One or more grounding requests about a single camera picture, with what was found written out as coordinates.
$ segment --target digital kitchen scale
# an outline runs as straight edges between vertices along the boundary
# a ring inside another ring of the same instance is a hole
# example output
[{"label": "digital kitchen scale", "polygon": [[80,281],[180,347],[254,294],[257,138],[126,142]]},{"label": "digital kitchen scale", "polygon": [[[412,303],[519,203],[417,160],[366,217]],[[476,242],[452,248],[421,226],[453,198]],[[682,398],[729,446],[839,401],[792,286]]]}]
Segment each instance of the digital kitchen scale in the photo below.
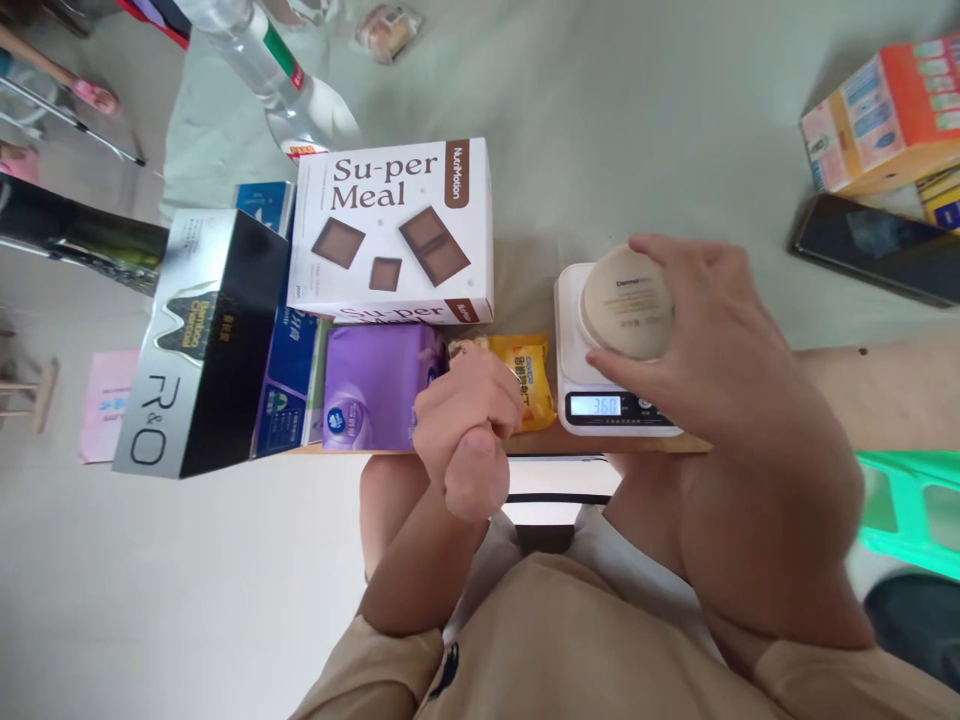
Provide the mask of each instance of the digital kitchen scale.
[{"label": "digital kitchen scale", "polygon": [[557,322],[557,389],[561,424],[574,435],[673,437],[678,428],[653,405],[614,385],[587,363],[580,291],[593,263],[570,265],[553,288]]}]

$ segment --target pink shoe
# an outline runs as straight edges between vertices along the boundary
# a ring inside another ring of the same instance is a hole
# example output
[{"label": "pink shoe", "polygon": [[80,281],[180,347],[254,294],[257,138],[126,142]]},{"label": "pink shoe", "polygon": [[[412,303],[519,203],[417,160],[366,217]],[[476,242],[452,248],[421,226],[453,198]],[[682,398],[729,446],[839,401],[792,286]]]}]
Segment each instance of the pink shoe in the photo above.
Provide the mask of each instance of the pink shoe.
[{"label": "pink shoe", "polygon": [[40,155],[33,148],[0,142],[0,172],[39,185]]},{"label": "pink shoe", "polygon": [[112,92],[99,85],[94,85],[89,80],[77,78],[70,90],[78,98],[95,107],[104,115],[113,115],[120,107],[120,102]]}]

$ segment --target pink paper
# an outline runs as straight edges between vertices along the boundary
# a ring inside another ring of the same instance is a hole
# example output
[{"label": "pink paper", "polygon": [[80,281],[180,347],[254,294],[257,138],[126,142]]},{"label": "pink paper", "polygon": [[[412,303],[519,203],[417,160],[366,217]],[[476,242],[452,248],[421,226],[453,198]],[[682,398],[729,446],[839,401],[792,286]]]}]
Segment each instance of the pink paper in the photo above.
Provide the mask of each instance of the pink paper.
[{"label": "pink paper", "polygon": [[80,430],[80,462],[84,465],[113,460],[139,357],[139,350],[94,353]]}]

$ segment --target orange and white package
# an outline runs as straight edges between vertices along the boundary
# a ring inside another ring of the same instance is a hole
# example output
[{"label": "orange and white package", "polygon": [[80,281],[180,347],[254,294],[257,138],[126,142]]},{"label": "orange and white package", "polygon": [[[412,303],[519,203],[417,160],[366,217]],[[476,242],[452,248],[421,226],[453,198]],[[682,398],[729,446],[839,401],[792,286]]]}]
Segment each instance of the orange and white package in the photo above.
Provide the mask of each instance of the orange and white package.
[{"label": "orange and white package", "polygon": [[527,407],[523,413],[523,425],[517,432],[550,427],[557,419],[557,413],[547,379],[547,336],[491,335],[487,344],[520,380],[520,392]]}]

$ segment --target black phone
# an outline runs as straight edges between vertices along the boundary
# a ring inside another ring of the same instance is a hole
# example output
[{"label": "black phone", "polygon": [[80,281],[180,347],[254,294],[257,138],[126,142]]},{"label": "black phone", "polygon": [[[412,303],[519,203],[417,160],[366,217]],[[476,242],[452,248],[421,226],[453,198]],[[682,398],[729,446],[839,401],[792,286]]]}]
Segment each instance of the black phone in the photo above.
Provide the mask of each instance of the black phone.
[{"label": "black phone", "polygon": [[818,195],[790,251],[928,305],[960,305],[960,235],[934,225]]}]

